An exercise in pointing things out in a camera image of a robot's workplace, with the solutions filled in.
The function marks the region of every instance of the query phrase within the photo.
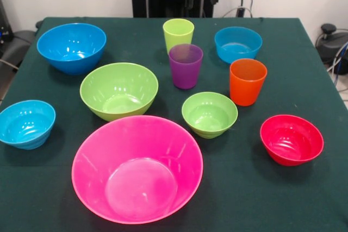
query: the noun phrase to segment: plastic bowl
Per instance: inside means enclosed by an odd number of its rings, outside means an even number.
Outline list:
[[[261,140],[279,164],[296,166],[318,157],[324,148],[320,131],[310,122],[293,115],[276,115],[261,126]]]
[[[220,59],[231,64],[241,58],[254,59],[262,46],[262,38],[245,27],[227,27],[215,34],[215,45]]]
[[[199,92],[182,106],[186,123],[200,137],[215,138],[229,129],[238,117],[235,104],[216,92]]]
[[[19,149],[38,148],[49,137],[54,121],[54,108],[46,102],[15,103],[0,113],[0,141]]]
[[[149,69],[117,62],[89,73],[81,83],[80,96],[92,112],[113,121],[144,114],[157,91],[157,78]]]
[[[72,164],[81,202],[123,224],[170,216],[191,199],[202,174],[195,139],[177,123],[149,115],[100,127],[82,143]]]
[[[104,52],[107,36],[91,24],[63,24],[45,32],[38,51],[56,69],[71,75],[90,72]]]

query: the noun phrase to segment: magenta bowl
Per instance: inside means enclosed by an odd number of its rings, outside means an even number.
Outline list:
[[[268,154],[279,164],[296,166],[309,162],[322,152],[324,140],[319,129],[294,115],[275,115],[260,129]]]
[[[195,194],[203,158],[194,138],[161,117],[139,115],[107,123],[80,146],[72,183],[96,215],[122,224],[168,217]]]

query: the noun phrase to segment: blue bowl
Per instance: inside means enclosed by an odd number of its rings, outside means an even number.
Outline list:
[[[245,27],[227,27],[215,34],[215,45],[221,60],[231,64],[237,59],[254,59],[262,46],[262,38]]]
[[[91,24],[63,24],[45,32],[38,51],[62,72],[71,75],[90,72],[104,52],[107,36]]]
[[[55,121],[54,108],[43,101],[15,103],[0,113],[0,141],[19,149],[45,143]]]

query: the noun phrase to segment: green bowl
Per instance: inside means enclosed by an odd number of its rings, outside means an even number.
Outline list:
[[[158,91],[153,72],[141,65],[117,62],[89,73],[80,86],[80,96],[88,108],[106,121],[142,115]]]
[[[238,110],[225,95],[199,92],[184,102],[182,115],[197,135],[212,139],[223,134],[234,124]]]

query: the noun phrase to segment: dark green tablecloth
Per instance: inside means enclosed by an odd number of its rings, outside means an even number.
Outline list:
[[[38,37],[63,23],[101,27],[108,41],[98,66],[135,62],[152,70],[159,92],[146,114],[189,129],[181,105],[193,93],[228,95],[228,64],[216,55],[214,34],[228,26],[257,31],[264,44],[257,59],[268,76],[255,105],[239,107],[235,125],[213,140],[197,137],[204,175],[192,200],[172,216],[146,225],[121,225],[90,212],[71,183],[71,165],[81,143],[105,121],[81,101],[84,76],[50,66],[34,43],[1,110],[25,99],[42,99],[57,111],[51,136],[40,148],[0,146],[0,231],[347,231],[348,113],[298,19],[192,19],[193,43],[204,51],[195,88],[172,85],[162,32],[164,19],[47,18]],[[275,114],[313,122],[325,139],[324,152],[308,164],[283,167],[259,138],[261,123]]]

